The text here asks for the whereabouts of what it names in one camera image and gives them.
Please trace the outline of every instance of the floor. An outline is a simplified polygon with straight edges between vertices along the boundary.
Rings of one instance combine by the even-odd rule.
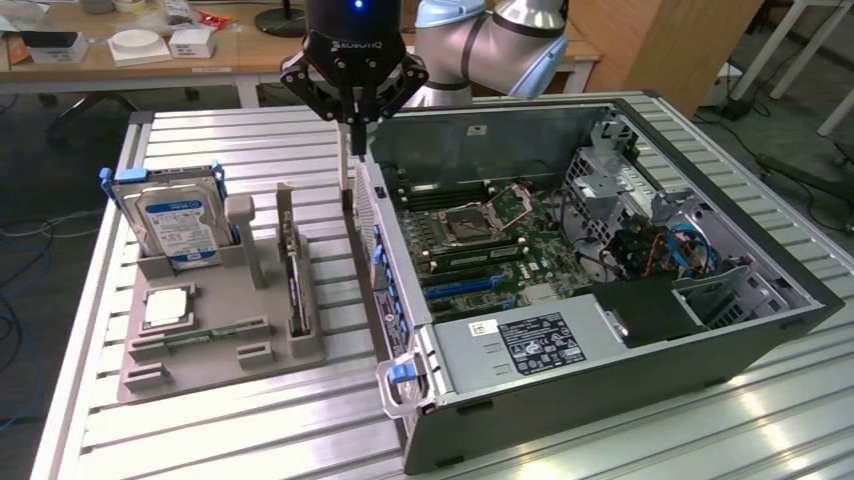
[[[745,37],[733,55],[737,64],[746,66],[750,63],[769,34],[766,31]],[[761,78],[766,78],[794,48],[794,43],[783,45]],[[839,178],[842,174],[854,172],[854,166],[845,165],[842,169],[833,166],[833,160],[841,154],[833,143],[815,134],[815,128],[853,87],[854,72],[817,57],[781,101],[769,101],[763,94],[758,96],[770,109],[769,118],[750,114],[738,122],[725,124],[757,154],[775,156],[830,179]],[[200,92],[201,99],[196,102],[184,98],[180,89],[131,92],[128,97],[151,111],[236,108],[239,105],[231,88],[203,88]],[[264,105],[286,103],[282,90],[268,87],[266,93]],[[56,108],[45,108],[35,96],[21,96],[13,108],[0,114],[0,224],[21,219],[51,219],[71,212],[103,208],[97,172],[116,162],[127,113],[111,104],[96,106],[68,131],[69,146],[57,151],[45,145],[41,132],[61,108],[69,106],[79,96],[60,95],[59,99]],[[9,101],[11,97],[1,97],[0,105]],[[717,120],[713,111],[703,110],[699,114],[709,120]],[[703,125],[702,128],[733,156],[755,168],[751,155],[733,134],[719,125]],[[850,146],[854,144],[854,118],[846,119],[834,137],[849,154],[854,154]],[[771,175],[767,182],[806,214],[807,196],[802,187],[779,175]],[[815,193],[813,210],[823,222],[834,225],[842,225],[849,216],[847,206],[821,193]],[[97,221],[97,214],[69,219],[57,226],[56,233],[84,232],[96,227]],[[827,234],[849,252],[854,251],[853,238],[830,230]],[[33,249],[41,248],[45,241],[47,237],[40,235],[21,239],[0,236],[0,279],[20,268],[33,255]],[[28,477],[93,242],[93,234],[56,238],[51,246],[49,271],[32,269],[19,279],[20,282],[1,290],[25,328],[19,358],[0,373],[3,479]],[[35,282],[31,288],[12,293],[31,282]],[[11,347],[11,341],[0,342],[0,359],[8,358]],[[17,415],[23,418],[3,429],[7,419]]]

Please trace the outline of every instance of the power supply label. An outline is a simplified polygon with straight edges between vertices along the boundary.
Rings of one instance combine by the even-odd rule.
[[[587,359],[559,313],[506,323],[498,331],[522,375]]]

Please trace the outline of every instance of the wooden cabinet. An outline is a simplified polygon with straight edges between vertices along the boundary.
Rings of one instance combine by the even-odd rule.
[[[690,115],[762,0],[571,0],[570,19],[602,52],[588,92],[657,90]]]

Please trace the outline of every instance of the green circuit board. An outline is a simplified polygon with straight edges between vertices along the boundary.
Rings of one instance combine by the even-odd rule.
[[[555,228],[550,205],[527,191],[524,197],[514,194],[512,186],[512,182],[494,185],[499,193],[486,203],[398,212],[438,321],[560,300],[586,293],[592,284],[572,245]],[[452,291],[487,280],[488,289],[428,296],[435,289]]]

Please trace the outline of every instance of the hard drive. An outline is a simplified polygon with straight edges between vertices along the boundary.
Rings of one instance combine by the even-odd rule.
[[[165,256],[175,270],[216,265],[235,244],[226,219],[223,170],[205,167],[116,173],[101,170],[101,188],[131,224],[145,257]]]

